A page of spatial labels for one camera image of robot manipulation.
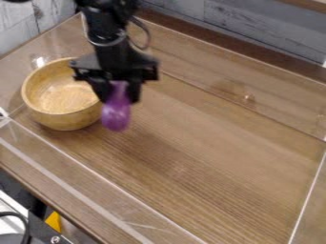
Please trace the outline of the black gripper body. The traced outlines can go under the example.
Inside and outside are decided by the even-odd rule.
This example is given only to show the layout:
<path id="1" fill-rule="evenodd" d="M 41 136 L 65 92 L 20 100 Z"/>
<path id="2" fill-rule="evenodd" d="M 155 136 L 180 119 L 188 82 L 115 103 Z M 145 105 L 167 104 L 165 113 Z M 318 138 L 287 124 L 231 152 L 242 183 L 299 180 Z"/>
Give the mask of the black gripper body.
<path id="1" fill-rule="evenodd" d="M 68 62 L 76 80 L 101 78 L 144 83 L 157 79 L 157 59 L 139 51 L 127 39 L 112 42 L 91 41 L 91 45 L 93 52 Z"/>

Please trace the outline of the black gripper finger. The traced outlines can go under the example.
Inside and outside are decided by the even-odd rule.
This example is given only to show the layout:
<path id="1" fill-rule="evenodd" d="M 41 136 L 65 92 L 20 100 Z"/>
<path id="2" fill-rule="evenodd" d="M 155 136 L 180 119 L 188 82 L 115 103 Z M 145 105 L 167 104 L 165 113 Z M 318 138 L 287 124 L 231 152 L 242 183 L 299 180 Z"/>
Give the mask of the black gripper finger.
<path id="1" fill-rule="evenodd" d="M 101 103 L 105 103 L 112 91 L 112 86 L 109 85 L 108 81 L 101 78 L 93 78 L 88 81 L 88 83 L 92 87 L 99 101 Z"/>
<path id="2" fill-rule="evenodd" d="M 141 82 L 137 80 L 129 80 L 127 86 L 127 97 L 132 104 L 140 101 L 141 96 Z"/>

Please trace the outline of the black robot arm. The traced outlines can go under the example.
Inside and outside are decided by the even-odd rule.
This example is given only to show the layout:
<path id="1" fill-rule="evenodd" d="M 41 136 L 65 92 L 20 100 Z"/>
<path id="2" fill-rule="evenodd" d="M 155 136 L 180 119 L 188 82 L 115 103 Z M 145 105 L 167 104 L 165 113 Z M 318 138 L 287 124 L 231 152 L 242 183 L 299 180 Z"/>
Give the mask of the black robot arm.
<path id="1" fill-rule="evenodd" d="M 101 103 L 112 97 L 112 81 L 125 82 L 128 101 L 137 103 L 141 85 L 159 76 L 157 59 L 143 52 L 144 48 L 135 48 L 127 34 L 128 23 L 149 31 L 135 17 L 139 0 L 75 0 L 75 3 L 85 19 L 85 37 L 95 51 L 69 61 L 73 79 L 91 85 Z"/>

